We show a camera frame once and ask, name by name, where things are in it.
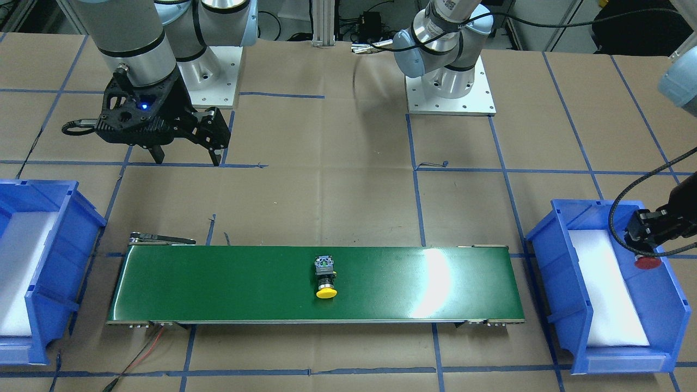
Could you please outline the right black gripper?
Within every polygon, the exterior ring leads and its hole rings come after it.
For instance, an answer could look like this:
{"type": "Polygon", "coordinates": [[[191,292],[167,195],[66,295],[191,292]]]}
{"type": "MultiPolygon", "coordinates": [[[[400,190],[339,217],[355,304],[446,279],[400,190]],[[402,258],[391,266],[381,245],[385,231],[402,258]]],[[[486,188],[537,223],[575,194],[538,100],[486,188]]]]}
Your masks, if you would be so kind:
{"type": "Polygon", "coordinates": [[[135,87],[126,70],[115,70],[95,132],[108,143],[146,146],[155,164],[164,161],[160,145],[186,138],[204,147],[216,167],[231,137],[218,107],[196,112],[179,70],[144,87],[135,87]]]}

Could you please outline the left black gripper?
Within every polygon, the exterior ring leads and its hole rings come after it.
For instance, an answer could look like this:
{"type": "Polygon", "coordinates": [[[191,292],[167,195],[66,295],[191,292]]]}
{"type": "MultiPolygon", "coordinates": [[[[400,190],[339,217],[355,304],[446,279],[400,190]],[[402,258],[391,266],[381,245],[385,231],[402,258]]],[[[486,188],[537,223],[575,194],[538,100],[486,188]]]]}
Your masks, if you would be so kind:
{"type": "Polygon", "coordinates": [[[676,218],[672,239],[690,238],[696,232],[696,172],[677,185],[669,196],[669,213],[676,218]]]}

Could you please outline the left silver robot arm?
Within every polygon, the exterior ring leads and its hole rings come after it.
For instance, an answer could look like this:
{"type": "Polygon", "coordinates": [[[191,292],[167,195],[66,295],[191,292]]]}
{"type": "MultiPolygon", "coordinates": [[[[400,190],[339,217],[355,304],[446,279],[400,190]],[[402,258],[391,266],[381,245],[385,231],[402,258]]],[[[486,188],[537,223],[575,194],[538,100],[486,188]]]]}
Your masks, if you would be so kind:
{"type": "MultiPolygon", "coordinates": [[[[498,16],[541,29],[584,25],[533,22],[490,11],[480,1],[430,1],[408,29],[395,33],[389,50],[406,77],[421,79],[443,99],[460,99],[470,91],[475,63],[498,16]]],[[[661,77],[659,91],[695,115],[694,1],[609,1],[588,26],[597,49],[607,54],[670,57],[672,66],[661,77]]],[[[638,213],[627,235],[630,240],[657,245],[694,236],[695,176],[677,186],[669,202],[657,211],[638,213]]]]}

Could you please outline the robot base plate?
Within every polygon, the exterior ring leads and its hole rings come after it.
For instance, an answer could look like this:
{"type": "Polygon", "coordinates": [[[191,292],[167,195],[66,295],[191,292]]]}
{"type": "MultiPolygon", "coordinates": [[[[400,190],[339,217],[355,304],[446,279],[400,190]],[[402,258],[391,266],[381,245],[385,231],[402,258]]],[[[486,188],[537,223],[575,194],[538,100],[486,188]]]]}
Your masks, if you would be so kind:
{"type": "Polygon", "coordinates": [[[242,57],[242,47],[214,46],[208,47],[198,59],[178,62],[194,107],[236,107],[242,57]]]}
{"type": "Polygon", "coordinates": [[[445,67],[428,74],[404,77],[410,114],[493,116],[497,113],[493,93],[481,57],[464,72],[445,67]]]}

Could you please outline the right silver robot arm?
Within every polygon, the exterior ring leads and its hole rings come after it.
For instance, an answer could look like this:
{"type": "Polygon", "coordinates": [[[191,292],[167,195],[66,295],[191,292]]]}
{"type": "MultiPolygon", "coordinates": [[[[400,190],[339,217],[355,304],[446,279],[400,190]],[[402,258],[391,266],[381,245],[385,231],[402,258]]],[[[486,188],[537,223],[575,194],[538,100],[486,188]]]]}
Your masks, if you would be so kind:
{"type": "Polygon", "coordinates": [[[229,85],[215,47],[252,46],[258,38],[255,1],[71,1],[112,72],[95,119],[66,122],[67,136],[97,134],[138,146],[155,163],[163,146],[187,139],[219,166],[231,132],[211,99],[193,91],[229,85]],[[206,109],[198,110],[207,102],[206,109]]]}

